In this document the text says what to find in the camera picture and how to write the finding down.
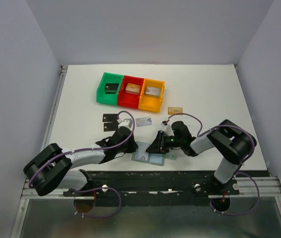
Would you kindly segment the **silver VIP card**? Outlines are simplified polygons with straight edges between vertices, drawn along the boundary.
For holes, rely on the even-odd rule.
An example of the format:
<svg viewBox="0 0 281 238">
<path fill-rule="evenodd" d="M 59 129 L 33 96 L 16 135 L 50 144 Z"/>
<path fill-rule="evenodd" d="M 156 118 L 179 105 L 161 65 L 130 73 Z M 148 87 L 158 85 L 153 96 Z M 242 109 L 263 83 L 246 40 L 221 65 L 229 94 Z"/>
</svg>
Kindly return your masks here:
<svg viewBox="0 0 281 238">
<path fill-rule="evenodd" d="M 146 149 L 149 145 L 144 142 L 136 142 L 136 144 L 138 145 L 138 148 L 136 150 L 135 160 L 141 162 L 148 162 L 149 154 L 146 152 Z"/>
<path fill-rule="evenodd" d="M 137 127 L 148 126 L 148 125 L 152 125 L 151 117 L 136 118 Z"/>
</svg>

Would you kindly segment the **sage green card holder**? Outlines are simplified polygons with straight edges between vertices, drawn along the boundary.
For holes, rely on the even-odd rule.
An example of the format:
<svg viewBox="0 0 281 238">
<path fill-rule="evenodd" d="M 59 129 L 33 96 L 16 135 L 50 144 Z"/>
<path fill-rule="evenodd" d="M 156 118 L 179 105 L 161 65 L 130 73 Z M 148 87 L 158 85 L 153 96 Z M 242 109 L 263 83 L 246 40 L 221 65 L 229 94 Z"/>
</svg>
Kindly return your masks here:
<svg viewBox="0 0 281 238">
<path fill-rule="evenodd" d="M 135 154 L 136 152 L 132 153 L 132 161 L 135 160 Z M 174 154 L 154 154 L 154 153 L 149 153 L 148 157 L 148 162 L 141 162 L 141 161 L 136 161 L 140 163 L 146 163 L 146 164 L 151 164 L 151 165 L 156 165 L 156 166 L 164 166 L 165 160 L 176 160 L 176 155 Z"/>
</svg>

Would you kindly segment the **gold VIP card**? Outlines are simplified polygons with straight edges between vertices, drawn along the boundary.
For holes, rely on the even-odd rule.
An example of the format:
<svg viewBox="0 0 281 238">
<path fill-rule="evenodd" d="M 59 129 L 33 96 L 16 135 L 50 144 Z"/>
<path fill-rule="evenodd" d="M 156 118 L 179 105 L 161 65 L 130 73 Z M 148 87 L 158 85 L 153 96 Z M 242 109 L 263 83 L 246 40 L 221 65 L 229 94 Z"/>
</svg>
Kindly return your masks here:
<svg viewBox="0 0 281 238">
<path fill-rule="evenodd" d="M 167 110 L 168 110 L 168 115 L 174 115 L 183 112 L 182 107 L 168 107 Z"/>
</svg>

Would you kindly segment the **black credit card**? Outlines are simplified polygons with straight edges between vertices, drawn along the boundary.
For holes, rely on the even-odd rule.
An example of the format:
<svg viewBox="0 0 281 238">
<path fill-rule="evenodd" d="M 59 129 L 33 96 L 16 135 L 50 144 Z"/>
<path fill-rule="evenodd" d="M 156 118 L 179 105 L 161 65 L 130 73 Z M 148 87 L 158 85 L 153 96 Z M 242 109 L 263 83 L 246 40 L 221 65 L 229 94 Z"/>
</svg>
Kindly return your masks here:
<svg viewBox="0 0 281 238">
<path fill-rule="evenodd" d="M 103 114 L 102 121 L 103 122 L 115 122 L 115 121 L 117 121 L 117 114 Z"/>
</svg>

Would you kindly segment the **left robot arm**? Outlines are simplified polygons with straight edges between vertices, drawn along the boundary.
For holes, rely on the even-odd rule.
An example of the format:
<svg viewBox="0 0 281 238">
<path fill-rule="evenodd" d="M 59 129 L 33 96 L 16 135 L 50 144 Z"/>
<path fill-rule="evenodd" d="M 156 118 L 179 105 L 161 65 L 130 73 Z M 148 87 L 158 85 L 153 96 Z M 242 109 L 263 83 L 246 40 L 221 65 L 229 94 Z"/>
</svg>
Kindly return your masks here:
<svg viewBox="0 0 281 238">
<path fill-rule="evenodd" d="M 87 172 L 76 168 L 103 164 L 112 161 L 120 153 L 133 153 L 138 145 L 134 135 L 126 127 L 118 128 L 110 137 L 93 144 L 93 147 L 69 150 L 52 143 L 45 147 L 23 169 L 28 186 L 36 190 L 39 196 L 45 196 L 56 188 L 72 190 L 90 189 L 92 178 Z"/>
</svg>

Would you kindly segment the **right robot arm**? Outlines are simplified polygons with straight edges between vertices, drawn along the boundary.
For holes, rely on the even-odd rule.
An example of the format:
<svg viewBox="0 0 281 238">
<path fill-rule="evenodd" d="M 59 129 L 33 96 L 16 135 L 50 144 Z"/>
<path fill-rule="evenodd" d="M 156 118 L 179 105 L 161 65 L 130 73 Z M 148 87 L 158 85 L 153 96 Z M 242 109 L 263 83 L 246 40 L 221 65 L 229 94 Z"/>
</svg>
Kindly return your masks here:
<svg viewBox="0 0 281 238">
<path fill-rule="evenodd" d="M 155 140 L 147 147 L 150 154 L 166 154 L 171 148 L 179 147 L 185 155 L 195 157 L 209 149 L 216 148 L 222 160 L 213 177 L 219 184 L 227 184 L 250 158 L 257 141 L 247 131 L 228 119 L 199 136 L 192 136 L 182 121 L 172 123 L 173 135 L 159 131 Z"/>
</svg>

